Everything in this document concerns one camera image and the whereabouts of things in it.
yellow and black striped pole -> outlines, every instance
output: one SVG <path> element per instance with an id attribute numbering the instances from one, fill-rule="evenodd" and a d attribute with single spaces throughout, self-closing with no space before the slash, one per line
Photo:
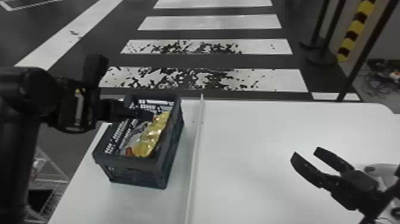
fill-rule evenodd
<path id="1" fill-rule="evenodd" d="M 355 43 L 364 30 L 365 22 L 374 11 L 376 0 L 362 0 L 358 6 L 357 13 L 348 29 L 345 40 L 337 54 L 338 62 L 347 61 L 350 52 L 354 49 Z"/>

white line on floor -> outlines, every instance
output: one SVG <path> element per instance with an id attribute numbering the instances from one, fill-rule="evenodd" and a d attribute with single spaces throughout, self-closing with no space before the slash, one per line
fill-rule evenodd
<path id="1" fill-rule="evenodd" d="M 7 3 L 5 3 L 5 1 L 0 1 L 0 5 L 7 11 L 12 11 L 13 8 L 11 8 L 10 6 L 7 5 Z"/>
<path id="2" fill-rule="evenodd" d="M 280 29 L 275 14 L 147 17 L 139 30 Z"/>
<path id="3" fill-rule="evenodd" d="M 154 8 L 268 7 L 271 0 L 159 0 Z"/>
<path id="4" fill-rule="evenodd" d="M 45 2 L 38 2 L 38 3 L 35 3 L 35 4 L 31 4 L 31 5 L 24 5 L 24 6 L 21 6 L 21 7 L 12 8 L 12 11 L 24 10 L 26 8 L 31 8 L 31 7 L 35 7 L 35 6 L 40 6 L 40 5 L 45 5 L 45 4 L 48 4 L 48 3 L 60 2 L 60 1 L 62 1 L 62 0 L 50 0 L 50 1 L 45 1 Z"/>
<path id="5" fill-rule="evenodd" d="M 128 41 L 121 51 L 121 54 L 160 53 L 291 55 L 292 50 L 286 39 L 141 39 Z"/>
<path id="6" fill-rule="evenodd" d="M 297 69 L 161 69 L 110 67 L 102 88 L 221 89 L 227 91 L 308 92 Z"/>
<path id="7" fill-rule="evenodd" d="M 49 70 L 122 1 L 99 0 L 15 66 L 35 66 Z"/>
<path id="8" fill-rule="evenodd" d="M 317 100 L 335 100 L 339 94 L 334 92 L 312 92 L 312 97 Z M 345 101 L 360 101 L 360 98 L 355 93 L 348 93 Z"/>

metal rack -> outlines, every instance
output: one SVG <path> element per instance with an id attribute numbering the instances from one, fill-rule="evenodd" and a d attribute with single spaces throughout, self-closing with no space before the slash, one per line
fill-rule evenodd
<path id="1" fill-rule="evenodd" d="M 36 148 L 35 160 L 30 175 L 29 190 L 51 191 L 41 209 L 34 210 L 28 206 L 25 223 L 48 223 L 58 205 L 70 178 L 39 148 Z"/>

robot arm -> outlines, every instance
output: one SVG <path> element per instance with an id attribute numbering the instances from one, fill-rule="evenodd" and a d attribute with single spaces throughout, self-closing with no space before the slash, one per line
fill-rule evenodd
<path id="1" fill-rule="evenodd" d="M 88 55 L 82 81 L 54 78 L 39 68 L 0 68 L 0 220 L 22 224 L 39 126 L 85 133 L 97 121 L 153 119 L 153 112 L 100 99 L 98 83 L 108 59 Z"/>

cable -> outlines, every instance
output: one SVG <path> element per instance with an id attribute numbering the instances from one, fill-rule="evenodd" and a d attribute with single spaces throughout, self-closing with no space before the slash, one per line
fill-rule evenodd
<path id="1" fill-rule="evenodd" d="M 386 95 L 393 92 L 400 94 L 399 86 L 389 79 L 379 77 L 374 71 L 369 72 L 364 77 L 364 82 L 361 85 L 362 91 L 371 96 L 386 99 Z"/>
<path id="2" fill-rule="evenodd" d="M 387 221 L 389 221 L 391 224 L 396 224 L 395 222 L 393 222 L 393 221 L 391 221 L 390 219 L 385 218 L 385 217 L 379 217 L 379 218 L 375 221 L 377 224 L 387 224 L 387 223 L 385 223 L 385 222 L 379 221 L 379 219 L 387 220 Z"/>

